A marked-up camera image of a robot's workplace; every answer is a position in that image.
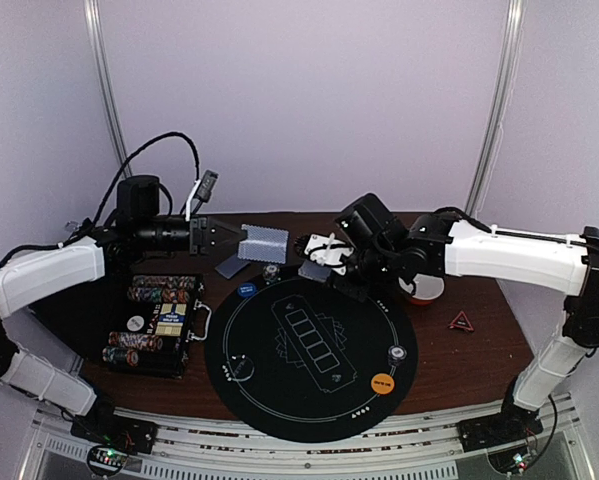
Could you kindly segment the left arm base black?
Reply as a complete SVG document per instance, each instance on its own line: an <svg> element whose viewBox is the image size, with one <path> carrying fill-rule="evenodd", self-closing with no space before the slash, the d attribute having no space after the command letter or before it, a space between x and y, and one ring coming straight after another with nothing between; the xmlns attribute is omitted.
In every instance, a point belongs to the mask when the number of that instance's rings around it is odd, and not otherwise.
<svg viewBox="0 0 599 480"><path fill-rule="evenodd" d="M99 396L87 414L70 414L70 434L129 454L150 454L158 427L154 422L119 415L113 401Z"/></svg>

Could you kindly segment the grey playing card deck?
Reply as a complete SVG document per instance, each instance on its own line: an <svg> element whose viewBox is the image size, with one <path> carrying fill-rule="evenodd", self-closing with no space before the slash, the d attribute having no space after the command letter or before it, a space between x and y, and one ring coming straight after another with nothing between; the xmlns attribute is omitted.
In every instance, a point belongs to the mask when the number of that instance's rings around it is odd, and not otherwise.
<svg viewBox="0 0 599 480"><path fill-rule="evenodd" d="M330 276L331 269L327 266L318 265L309 260L305 260L298 269L298 275L302 278L325 283Z"/></svg>

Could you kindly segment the single grey card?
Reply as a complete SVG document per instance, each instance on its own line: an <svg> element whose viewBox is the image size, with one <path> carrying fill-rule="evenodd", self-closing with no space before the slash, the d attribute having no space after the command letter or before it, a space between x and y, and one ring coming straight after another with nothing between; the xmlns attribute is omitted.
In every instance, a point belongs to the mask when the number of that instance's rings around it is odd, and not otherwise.
<svg viewBox="0 0 599 480"><path fill-rule="evenodd" d="M250 265L250 261L231 256L218 264L215 271L225 279L232 279Z"/></svg>

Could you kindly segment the blue small blind button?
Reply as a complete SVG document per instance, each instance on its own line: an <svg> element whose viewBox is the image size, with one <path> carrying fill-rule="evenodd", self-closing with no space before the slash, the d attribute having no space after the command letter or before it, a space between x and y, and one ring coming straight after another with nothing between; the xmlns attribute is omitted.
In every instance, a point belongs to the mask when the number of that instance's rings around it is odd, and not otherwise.
<svg viewBox="0 0 599 480"><path fill-rule="evenodd" d="M243 283L237 288L237 293L242 298L249 298L257 293L257 286L253 283Z"/></svg>

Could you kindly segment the red black triangle button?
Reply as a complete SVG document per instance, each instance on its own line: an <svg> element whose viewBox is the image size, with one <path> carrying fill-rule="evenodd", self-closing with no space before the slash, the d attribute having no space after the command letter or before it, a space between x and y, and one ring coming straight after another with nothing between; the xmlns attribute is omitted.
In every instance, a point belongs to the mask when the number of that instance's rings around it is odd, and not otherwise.
<svg viewBox="0 0 599 480"><path fill-rule="evenodd" d="M475 331L473 324L464 311L460 311L454 317L454 319L448 325L448 328L453 330L461 330L466 333L473 333Z"/></svg>

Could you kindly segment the poker chip stack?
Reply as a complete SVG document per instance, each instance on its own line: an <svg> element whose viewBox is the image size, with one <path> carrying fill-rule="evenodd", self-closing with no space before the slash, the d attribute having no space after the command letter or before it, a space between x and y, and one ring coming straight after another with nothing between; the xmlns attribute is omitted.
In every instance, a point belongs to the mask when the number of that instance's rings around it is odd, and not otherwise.
<svg viewBox="0 0 599 480"><path fill-rule="evenodd" d="M392 345L387 350L388 364L391 368L398 368L407 359L408 352L401 345Z"/></svg>
<svg viewBox="0 0 599 480"><path fill-rule="evenodd" d="M263 268L262 277L267 284L275 283L280 279L280 267L268 264Z"/></svg>

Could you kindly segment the orange big blind button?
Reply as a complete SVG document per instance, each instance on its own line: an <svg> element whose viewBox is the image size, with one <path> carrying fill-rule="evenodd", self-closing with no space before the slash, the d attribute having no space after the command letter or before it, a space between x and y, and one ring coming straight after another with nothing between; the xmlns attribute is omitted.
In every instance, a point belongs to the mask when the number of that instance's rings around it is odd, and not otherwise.
<svg viewBox="0 0 599 480"><path fill-rule="evenodd" d="M373 392L377 395L388 395L395 389L394 378L387 373L375 374L371 381L370 386Z"/></svg>

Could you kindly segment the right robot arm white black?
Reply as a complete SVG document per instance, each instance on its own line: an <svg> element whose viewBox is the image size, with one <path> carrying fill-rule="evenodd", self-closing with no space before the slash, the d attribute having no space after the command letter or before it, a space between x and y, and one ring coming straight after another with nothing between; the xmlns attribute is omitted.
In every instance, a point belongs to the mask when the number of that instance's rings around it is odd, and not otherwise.
<svg viewBox="0 0 599 480"><path fill-rule="evenodd" d="M599 349L599 229L542 234L486 225L456 207L442 207L405 226L374 194L336 219L343 239L329 235L325 264L347 280L413 285L418 276L484 277L545 287L564 296L563 319L548 344L510 384L492 419L498 440L514 440L540 407Z"/></svg>

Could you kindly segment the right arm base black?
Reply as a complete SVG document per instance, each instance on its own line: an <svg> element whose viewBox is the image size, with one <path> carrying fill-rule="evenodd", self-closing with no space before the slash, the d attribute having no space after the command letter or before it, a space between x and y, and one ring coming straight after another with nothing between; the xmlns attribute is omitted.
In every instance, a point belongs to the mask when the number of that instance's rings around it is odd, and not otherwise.
<svg viewBox="0 0 599 480"><path fill-rule="evenodd" d="M537 410L527 410L513 403L509 389L497 413L462 420L457 429L463 451L472 452L525 440L530 434L542 433L544 427Z"/></svg>

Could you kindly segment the clear acrylic dealer puck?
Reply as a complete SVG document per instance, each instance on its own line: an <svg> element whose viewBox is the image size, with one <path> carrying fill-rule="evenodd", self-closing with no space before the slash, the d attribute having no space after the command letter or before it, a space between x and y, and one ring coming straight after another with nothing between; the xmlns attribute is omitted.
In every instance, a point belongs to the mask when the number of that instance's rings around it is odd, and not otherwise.
<svg viewBox="0 0 599 480"><path fill-rule="evenodd" d="M228 380L236 383L249 381L255 373L253 360L245 354L231 355L227 368Z"/></svg>

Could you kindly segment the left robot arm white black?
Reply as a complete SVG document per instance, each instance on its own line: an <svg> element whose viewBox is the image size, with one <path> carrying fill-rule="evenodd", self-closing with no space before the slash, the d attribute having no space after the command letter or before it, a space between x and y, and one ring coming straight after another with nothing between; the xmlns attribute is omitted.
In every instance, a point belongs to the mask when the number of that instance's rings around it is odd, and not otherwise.
<svg viewBox="0 0 599 480"><path fill-rule="evenodd" d="M84 417L85 429L100 443L116 442L122 421L97 405L94 388L20 347L8 337L3 321L71 287L108 278L146 252L207 255L213 247L245 240L243 228L198 212L217 179L213 171L198 178L181 215L161 214L164 192L158 177L115 180L104 195L116 199L108 222L86 221L64 242L23 245L0 260L0 383Z"/></svg>

